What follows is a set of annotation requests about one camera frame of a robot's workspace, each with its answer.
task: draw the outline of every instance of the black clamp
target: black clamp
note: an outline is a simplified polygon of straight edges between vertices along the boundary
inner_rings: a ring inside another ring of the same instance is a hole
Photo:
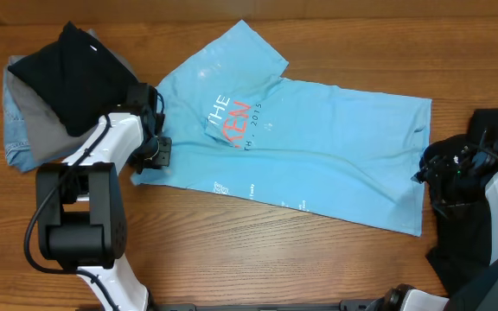
[[[40,204],[70,167],[46,163],[36,174],[36,200]],[[66,212],[64,204],[89,194],[89,212]],[[126,217],[114,163],[74,168],[70,178],[49,199],[38,219],[40,251],[64,270],[79,266],[109,269],[126,246]]]
[[[158,99],[162,109],[156,111]],[[130,86],[126,102],[117,106],[113,112],[129,112],[142,120],[144,139],[139,148],[134,150],[128,163],[140,174],[144,168],[160,169],[170,164],[172,140],[161,136],[164,126],[164,100],[155,87],[147,83]]]

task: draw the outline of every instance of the t-shirt sleeve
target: t-shirt sleeve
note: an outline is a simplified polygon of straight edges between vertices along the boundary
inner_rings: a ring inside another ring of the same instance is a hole
[[[258,89],[263,81],[278,78],[287,66],[282,55],[240,21],[187,59],[157,89],[197,110],[203,105],[200,100],[208,103],[221,94]]]

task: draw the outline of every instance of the black cloth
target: black cloth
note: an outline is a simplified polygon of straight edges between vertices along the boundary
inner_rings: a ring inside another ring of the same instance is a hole
[[[434,155],[458,155],[466,142],[478,144],[485,128],[497,124],[498,109],[476,110],[465,139],[459,135],[433,144],[425,151],[424,159]],[[437,246],[430,250],[426,258],[451,297],[489,267],[491,212],[487,200],[483,198],[468,207],[461,218],[447,219],[437,212],[436,216]]]
[[[498,125],[498,109],[478,109],[470,119],[466,139],[478,144],[485,128]]]
[[[426,255],[449,297],[489,267],[491,212],[488,202],[468,208],[461,219],[437,214],[437,246]]]
[[[53,109],[70,136],[90,130],[137,83],[101,42],[71,22],[57,42],[8,69]]]

